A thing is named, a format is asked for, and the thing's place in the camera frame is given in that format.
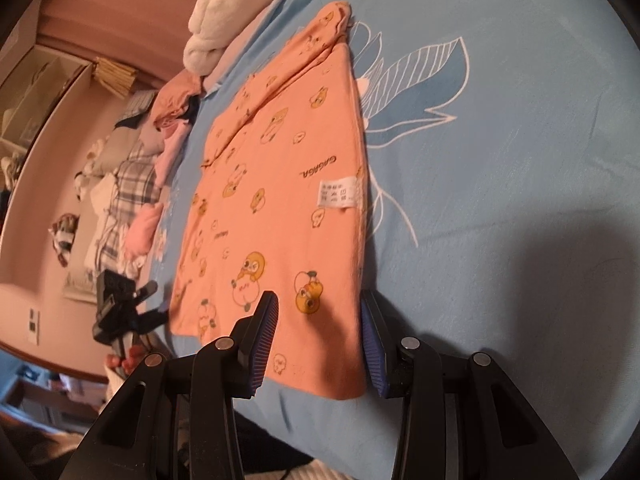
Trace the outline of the person left hand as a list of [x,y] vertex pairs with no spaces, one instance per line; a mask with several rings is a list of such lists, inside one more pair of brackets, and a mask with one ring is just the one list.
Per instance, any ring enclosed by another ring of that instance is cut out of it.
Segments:
[[134,344],[129,348],[124,358],[120,358],[116,356],[116,354],[108,354],[105,358],[105,367],[108,370],[114,370],[114,372],[121,370],[128,376],[136,369],[145,356],[145,348]]

